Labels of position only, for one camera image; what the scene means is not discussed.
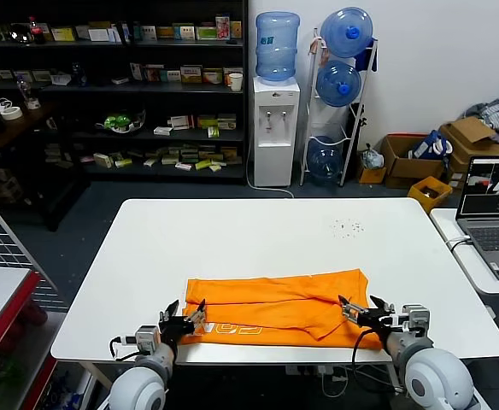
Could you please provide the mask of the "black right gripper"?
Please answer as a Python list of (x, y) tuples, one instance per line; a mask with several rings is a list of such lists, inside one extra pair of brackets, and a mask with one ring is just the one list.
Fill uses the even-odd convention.
[(374, 332), (400, 331), (397, 323), (398, 315), (393, 304), (384, 301), (378, 296), (370, 295), (370, 299), (377, 309), (365, 309), (350, 302), (344, 296), (338, 296), (343, 316), (360, 327), (368, 327)]

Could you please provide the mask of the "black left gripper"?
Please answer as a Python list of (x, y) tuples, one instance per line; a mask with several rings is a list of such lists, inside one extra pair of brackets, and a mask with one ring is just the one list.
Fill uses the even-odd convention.
[(178, 344), (183, 337), (198, 333), (206, 323), (205, 299), (188, 316), (175, 316), (178, 308), (179, 300), (175, 300), (159, 314), (159, 330), (162, 343)]

